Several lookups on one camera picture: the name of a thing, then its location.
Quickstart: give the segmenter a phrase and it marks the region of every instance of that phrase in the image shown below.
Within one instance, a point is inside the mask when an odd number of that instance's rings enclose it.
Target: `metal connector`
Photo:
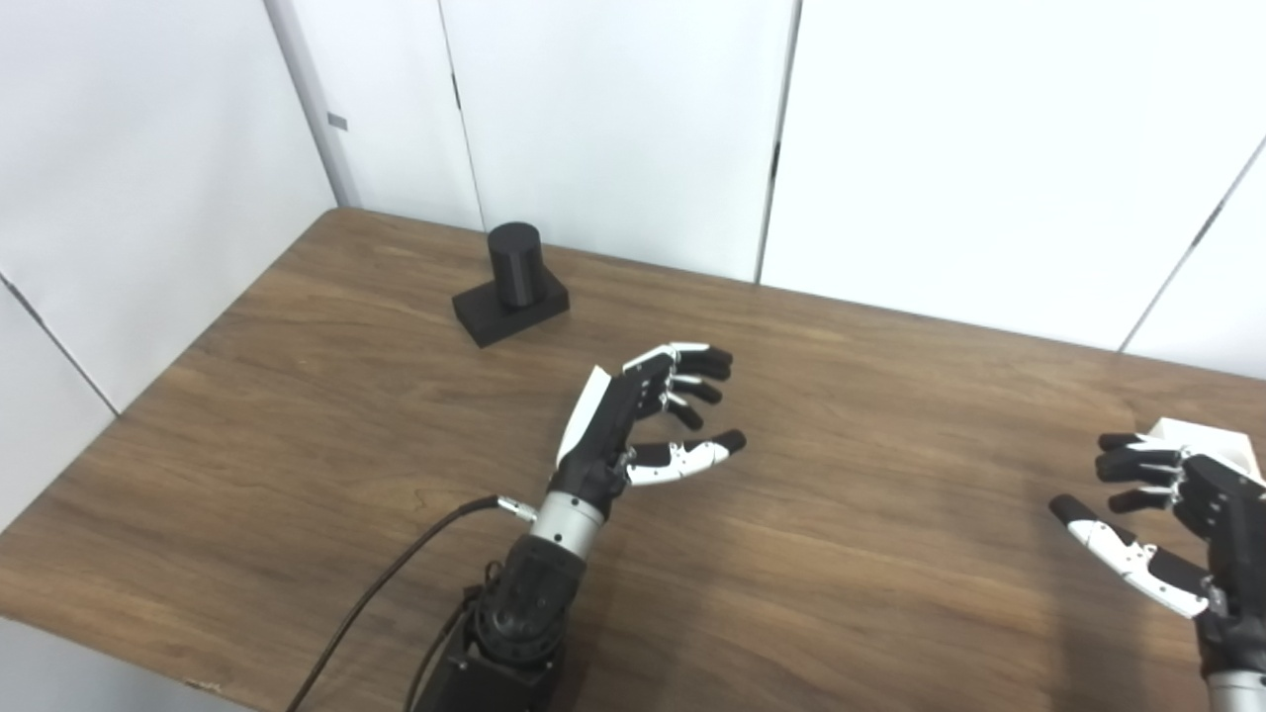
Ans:
[[[506,512],[514,514],[515,517],[528,522],[529,524],[537,521],[537,511],[534,507],[529,507],[518,499],[510,499],[509,497],[498,497],[496,505]]]

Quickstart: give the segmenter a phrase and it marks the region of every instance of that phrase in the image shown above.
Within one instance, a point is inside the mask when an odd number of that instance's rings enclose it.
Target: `wooden table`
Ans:
[[[737,355],[741,456],[627,493],[556,709],[1203,709],[1189,625],[1046,511],[1101,502],[1095,435],[1266,435],[1266,383],[547,248],[572,310],[480,351],[480,236],[323,217],[0,536],[0,613],[281,709],[411,538],[539,502],[591,365]],[[634,440],[681,435],[668,422]],[[1165,516],[1129,526],[1191,557]],[[399,708],[460,587],[522,524],[470,517],[361,618],[308,709]]]

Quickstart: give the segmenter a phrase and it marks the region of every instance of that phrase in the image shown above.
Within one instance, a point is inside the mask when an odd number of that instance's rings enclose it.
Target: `black cable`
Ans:
[[[338,630],[334,631],[334,637],[332,637],[329,644],[325,645],[325,650],[320,654],[320,658],[316,659],[316,664],[313,665],[311,671],[308,673],[308,679],[305,679],[304,684],[300,685],[299,692],[295,693],[295,698],[290,701],[290,706],[286,707],[286,712],[296,712],[299,709],[299,706],[303,704],[304,698],[308,697],[308,692],[313,688],[316,678],[320,675],[322,670],[325,669],[325,664],[329,663],[330,656],[334,655],[334,649],[338,647],[338,644],[343,641],[343,636],[347,635],[348,628],[351,628],[352,623],[356,622],[356,617],[361,614],[361,611],[365,609],[365,606],[368,604],[370,599],[373,598],[373,595],[379,593],[379,590],[386,585],[389,580],[391,580],[391,576],[394,576],[396,571],[399,571],[409,561],[409,559],[413,559],[413,555],[417,554],[419,549],[425,546],[428,541],[443,531],[444,527],[472,512],[479,512],[480,509],[496,509],[498,499],[499,498],[494,494],[491,497],[467,502],[457,509],[453,509],[446,514],[443,519],[439,519],[432,524],[429,530],[424,531],[422,536],[418,537],[418,541],[413,542],[409,549],[404,551],[404,554],[401,554],[390,566],[387,566],[385,571],[382,571],[381,575],[379,575],[377,580],[375,580],[370,588],[361,594],[361,599],[356,602],[356,606],[352,606],[352,609],[347,612],[347,617],[343,618],[343,622],[338,625]]]

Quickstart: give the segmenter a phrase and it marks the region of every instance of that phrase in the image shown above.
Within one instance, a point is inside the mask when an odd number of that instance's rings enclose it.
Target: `black fingertip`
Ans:
[[[682,374],[695,374],[719,381],[729,380],[729,366],[725,364],[708,364],[699,361],[694,364],[684,364],[677,370]]]
[[[1127,445],[1134,445],[1136,442],[1143,442],[1143,438],[1132,432],[1105,432],[1099,436],[1099,450],[1106,452],[1118,447],[1125,447]]]
[[[1128,514],[1139,509],[1165,509],[1169,503],[1169,494],[1132,489],[1109,497],[1108,509],[1114,514]]]
[[[706,355],[706,359],[711,361],[719,361],[722,364],[725,364],[727,366],[734,362],[733,353],[722,348],[717,348],[715,346],[709,346],[708,351],[705,351],[704,353]]]
[[[1071,494],[1061,494],[1051,500],[1051,513],[1055,514],[1056,519],[1063,526],[1069,526],[1072,522],[1080,522],[1082,519],[1098,519],[1094,511],[1081,503],[1080,499],[1072,497]]]
[[[1106,450],[1095,457],[1095,476],[1101,483],[1128,483],[1133,478],[1131,473],[1122,470],[1132,469],[1136,462],[1133,450]]]
[[[714,386],[708,385],[705,383],[699,384],[695,388],[694,394],[695,394],[695,397],[699,398],[699,400],[703,400],[704,403],[708,403],[709,405],[715,405],[715,404],[720,403],[722,399],[724,398],[724,395],[722,395],[722,393],[719,390],[717,390]]]
[[[719,446],[724,447],[725,450],[728,450],[730,455],[733,455],[733,454],[738,452],[739,450],[747,447],[747,436],[743,435],[743,431],[738,431],[738,429],[725,431],[725,432],[720,433],[719,436],[717,436],[717,437],[714,437],[711,440],[717,445],[719,445]]]

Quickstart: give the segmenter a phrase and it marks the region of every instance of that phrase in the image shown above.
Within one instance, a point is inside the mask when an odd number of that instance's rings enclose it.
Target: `black cylinder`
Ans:
[[[530,307],[546,296],[541,233],[528,223],[505,223],[487,233],[496,295],[506,307]]]

